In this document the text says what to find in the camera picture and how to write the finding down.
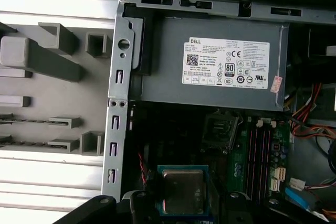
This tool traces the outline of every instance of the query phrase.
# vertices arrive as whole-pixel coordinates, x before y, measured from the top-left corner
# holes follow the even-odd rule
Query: white label
[[[184,44],[183,84],[268,88],[269,43],[190,38]]]

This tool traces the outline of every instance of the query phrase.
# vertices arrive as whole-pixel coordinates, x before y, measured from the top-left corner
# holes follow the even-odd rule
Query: qr code
[[[198,55],[187,55],[187,65],[198,66]]]

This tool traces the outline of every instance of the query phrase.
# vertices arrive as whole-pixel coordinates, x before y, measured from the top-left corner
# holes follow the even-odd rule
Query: green circuit board
[[[228,156],[226,187],[229,191],[245,191],[244,173],[247,157],[247,129],[246,124],[241,126],[237,133],[235,148]]]
[[[277,164],[278,167],[287,168],[288,167],[288,151],[290,148],[290,135],[289,135],[289,123],[281,123],[278,124],[275,128],[272,138],[272,144],[279,144],[280,150],[275,151],[271,150],[271,161],[274,164]],[[271,166],[268,181],[269,181],[269,188],[271,187],[271,179],[274,177],[275,174],[274,166]],[[280,193],[282,192],[281,188],[283,187],[283,182],[280,182]],[[275,193],[272,190],[269,190],[269,196]]]
[[[228,155],[226,187],[229,191],[246,191],[245,173],[247,162],[246,158],[248,156],[248,124],[249,123],[244,123],[241,125],[240,131],[237,133],[235,142],[236,147]],[[272,134],[271,144],[279,144],[280,149],[278,151],[271,149],[270,169],[268,175],[269,183],[274,176],[274,167],[278,166],[287,168],[288,150],[290,145],[288,123],[282,122],[277,124],[277,127],[274,129]]]

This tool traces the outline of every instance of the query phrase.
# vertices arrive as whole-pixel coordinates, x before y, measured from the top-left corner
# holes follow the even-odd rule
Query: blue cable
[[[297,195],[294,191],[292,191],[289,188],[286,188],[285,193],[291,200],[299,204],[303,209],[307,211],[309,210],[309,204],[301,196]]]

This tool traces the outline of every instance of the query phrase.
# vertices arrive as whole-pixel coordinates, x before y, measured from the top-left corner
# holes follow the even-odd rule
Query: white connector
[[[271,191],[280,191],[280,181],[272,178],[271,179],[271,187],[270,187]]]
[[[283,167],[278,167],[274,171],[274,178],[280,180],[280,181],[285,181],[286,179],[286,168]]]

